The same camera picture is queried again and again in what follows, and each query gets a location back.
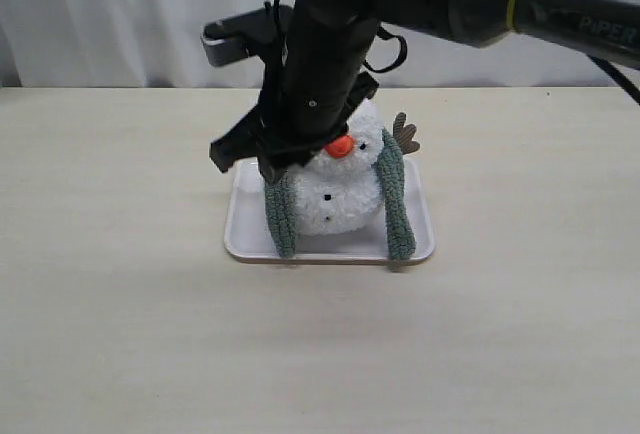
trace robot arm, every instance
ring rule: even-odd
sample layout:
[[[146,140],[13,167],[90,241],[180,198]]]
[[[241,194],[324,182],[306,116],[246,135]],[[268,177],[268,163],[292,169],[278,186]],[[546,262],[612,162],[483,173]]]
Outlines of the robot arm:
[[[212,63],[224,64],[214,62],[223,52],[218,41],[233,40],[266,65],[256,108],[212,144],[211,158],[223,172],[258,157],[262,175],[274,181],[340,135],[377,87],[360,69],[382,22],[474,47],[518,32],[640,68],[640,0],[296,0],[292,11],[278,4],[267,6],[266,16],[253,14],[262,17],[252,36],[238,18],[205,29]]]

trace wooden table surface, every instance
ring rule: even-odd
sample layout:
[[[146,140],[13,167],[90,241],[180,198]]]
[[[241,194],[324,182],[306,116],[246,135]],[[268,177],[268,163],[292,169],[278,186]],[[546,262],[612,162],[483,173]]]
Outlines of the wooden table surface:
[[[640,110],[617,89],[382,90],[438,247],[240,264],[209,161],[251,90],[0,90],[0,432],[640,429]]]

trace white tray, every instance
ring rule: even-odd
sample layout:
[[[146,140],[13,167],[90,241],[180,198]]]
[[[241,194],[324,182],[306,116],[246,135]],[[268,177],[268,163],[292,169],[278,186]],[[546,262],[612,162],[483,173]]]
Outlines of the white tray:
[[[416,237],[416,252],[404,264],[427,260],[436,243],[420,173],[405,158],[405,203]],[[236,168],[227,224],[225,248],[233,257],[253,263],[356,263],[387,264],[384,210],[367,227],[348,234],[301,237],[293,259],[278,257],[269,234],[264,211],[263,180],[256,161],[243,161]]]

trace white wall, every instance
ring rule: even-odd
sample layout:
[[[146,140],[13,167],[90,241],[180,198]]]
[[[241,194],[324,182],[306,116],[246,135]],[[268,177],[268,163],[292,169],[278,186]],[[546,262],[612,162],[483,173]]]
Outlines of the white wall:
[[[199,34],[207,22],[263,1],[0,0],[0,81],[10,84],[19,74],[25,86],[255,87],[258,61],[214,70]],[[410,59],[378,76],[384,85],[608,83],[584,56],[532,39],[513,36],[475,50],[405,34]],[[382,63],[394,53],[394,46],[378,43],[371,60]]]

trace orange nose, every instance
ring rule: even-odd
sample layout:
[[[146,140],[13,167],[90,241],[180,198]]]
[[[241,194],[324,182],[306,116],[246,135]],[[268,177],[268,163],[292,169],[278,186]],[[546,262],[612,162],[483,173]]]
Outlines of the orange nose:
[[[327,147],[325,147],[327,154],[335,159],[341,159],[343,157],[347,157],[351,151],[353,151],[353,146],[355,146],[356,141],[353,140],[351,136],[342,136],[333,141]]]

